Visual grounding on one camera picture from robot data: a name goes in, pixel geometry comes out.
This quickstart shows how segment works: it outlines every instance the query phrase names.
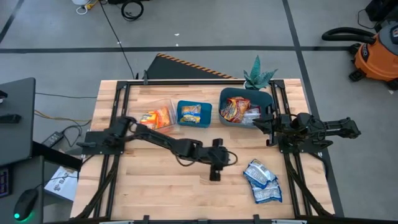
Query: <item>clear plastic container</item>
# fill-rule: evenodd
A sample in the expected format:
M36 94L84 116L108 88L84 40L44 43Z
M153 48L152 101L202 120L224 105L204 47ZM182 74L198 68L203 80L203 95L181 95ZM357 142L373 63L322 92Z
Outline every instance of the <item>clear plastic container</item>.
M127 110L127 116L133 117L139 123L140 119L148 112L167 108L169 112L170 124L157 128L156 131L167 133L172 131L177 123L175 106L171 99L162 99L152 102L140 103L139 101L132 103L132 107Z

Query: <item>butcher block tabletop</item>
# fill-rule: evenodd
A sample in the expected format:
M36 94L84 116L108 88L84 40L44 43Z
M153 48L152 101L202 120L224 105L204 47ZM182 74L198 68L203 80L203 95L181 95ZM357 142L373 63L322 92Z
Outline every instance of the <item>butcher block tabletop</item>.
M284 81L291 113L308 112L301 81ZM117 82L101 82L91 131L102 131L109 127ZM195 163L183 167L169 150L140 140L128 142L119 162L112 220L142 220L144 215L149 215L151 220L252 219L254 214L259 214L263 219L294 218L284 157L278 146L266 147L268 135L263 135L258 129L243 129L220 123L218 101L220 92L226 87L243 86L173 84L131 87L128 108L166 98L172 99L174 105L179 100L211 103L213 111L209 128L176 126L167 135L177 139L197 139L204 146L210 146L215 138L222 138L224 146L237 154L239 160L237 164L221 171L220 182L211 182L209 165ZM270 88L262 91L272 95ZM243 176L243 170L253 159L260 160L278 177L282 203L254 203L251 187ZM78 215L97 191L102 161L103 156L94 156L82 167L71 217ZM333 213L322 162L308 154L301 154L301 161L307 187L323 207ZM302 195L297 186L296 191L300 211L304 215ZM107 199L108 191L103 197L101 215L105 214Z

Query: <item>gray floor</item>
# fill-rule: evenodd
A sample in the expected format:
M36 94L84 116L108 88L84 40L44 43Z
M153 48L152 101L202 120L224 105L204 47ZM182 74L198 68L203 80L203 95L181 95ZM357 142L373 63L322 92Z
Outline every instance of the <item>gray floor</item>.
M321 34L339 26L359 27L356 14L370 0L289 0L301 46L350 43L322 42ZM17 0L0 2L0 30ZM122 19L120 9L105 10L125 47L216 45L293 46L282 0L151 0L136 22ZM100 6L79 16L69 0L25 0L0 49L118 47ZM363 14L362 22L371 25ZM135 72L147 69L158 52L128 52ZM263 69L278 68L276 78L302 78L294 51L164 52L202 66L243 77L256 55ZM395 138L398 94L379 82L351 83L353 66L346 52L303 52L321 119L352 117L363 135L356 140L334 139L330 148L338 190L346 217L398 220L398 152ZM0 54L0 79L37 79L37 91L95 96L100 80L131 78L121 53ZM37 96L35 108L53 116L90 119L94 100ZM44 140L70 125L35 118L34 139ZM76 133L68 133L71 138ZM46 166L50 178L55 166ZM47 197L45 221L65 220L71 203Z

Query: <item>orange shop vacuum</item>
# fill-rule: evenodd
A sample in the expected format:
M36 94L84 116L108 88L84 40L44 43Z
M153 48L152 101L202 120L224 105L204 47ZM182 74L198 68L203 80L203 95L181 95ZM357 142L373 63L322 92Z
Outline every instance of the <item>orange shop vacuum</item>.
M376 35L357 28L340 27L324 33L322 40L363 43L349 47L349 52L355 55L356 67L349 79L353 82L364 77L383 80L391 90L398 90L398 23L383 27Z

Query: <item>vacuum hose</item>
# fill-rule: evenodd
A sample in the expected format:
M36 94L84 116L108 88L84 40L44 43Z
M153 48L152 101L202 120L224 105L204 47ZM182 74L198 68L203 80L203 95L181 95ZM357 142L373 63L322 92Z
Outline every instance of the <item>vacuum hose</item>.
M326 31L322 35L322 40L326 41L358 41L367 44L374 44L376 42L373 38L375 34L366 30L361 30L351 27L340 27Z

